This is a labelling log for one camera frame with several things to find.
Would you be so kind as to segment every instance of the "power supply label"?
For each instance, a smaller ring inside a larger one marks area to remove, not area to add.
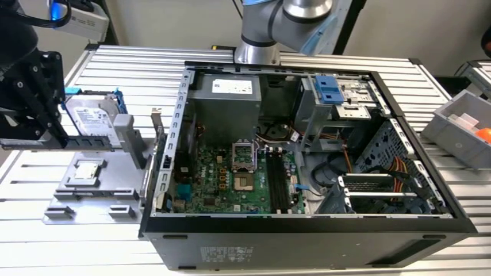
[[[216,79],[213,80],[212,93],[252,94],[252,81]]]
[[[206,263],[236,262],[248,263],[252,257],[252,246],[201,247],[201,258]]]
[[[110,145],[120,147],[120,139],[117,138],[116,130],[108,113],[100,108],[77,107],[74,110],[74,123],[82,135],[106,136]]]

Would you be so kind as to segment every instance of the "white wall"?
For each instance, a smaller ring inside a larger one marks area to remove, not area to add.
[[[480,39],[489,0],[366,0],[345,55],[418,58],[433,74],[486,58]]]
[[[198,49],[238,45],[241,20],[232,0],[106,0],[106,5],[126,45]]]
[[[18,0],[23,12],[29,16],[48,18],[46,0]],[[88,40],[80,36],[62,33],[53,29],[34,27],[41,51],[57,51],[62,57],[64,75],[69,72],[74,62],[80,58]]]

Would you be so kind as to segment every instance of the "gray bin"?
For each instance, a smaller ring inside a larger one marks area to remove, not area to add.
[[[491,103],[464,90],[434,110],[421,134],[470,168],[491,168],[489,143],[448,119],[452,114],[462,113],[478,120],[477,129],[491,128]]]

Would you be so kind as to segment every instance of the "aluminum extrusion table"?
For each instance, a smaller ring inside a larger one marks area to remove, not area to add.
[[[84,90],[124,92],[134,128],[153,137],[150,109],[160,108],[169,125],[182,62],[232,62],[230,51],[88,47],[65,85]],[[449,96],[417,60],[281,54],[284,66],[377,71],[420,132],[432,111]],[[62,125],[76,134],[68,116]],[[477,227],[470,237],[402,269],[196,271],[205,275],[491,275],[491,171],[469,170],[437,146],[422,145]],[[0,275],[180,274],[161,264],[150,243],[137,239],[138,225],[44,225],[42,212],[72,159],[72,152],[13,151],[0,169]]]
[[[465,76],[491,98],[491,60],[469,61],[457,70],[456,76]]]

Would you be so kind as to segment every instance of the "hard drive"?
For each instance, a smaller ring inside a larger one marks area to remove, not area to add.
[[[81,135],[106,136],[112,147],[121,147],[113,128],[116,115],[126,113],[120,91],[77,92],[68,98],[64,107]]]

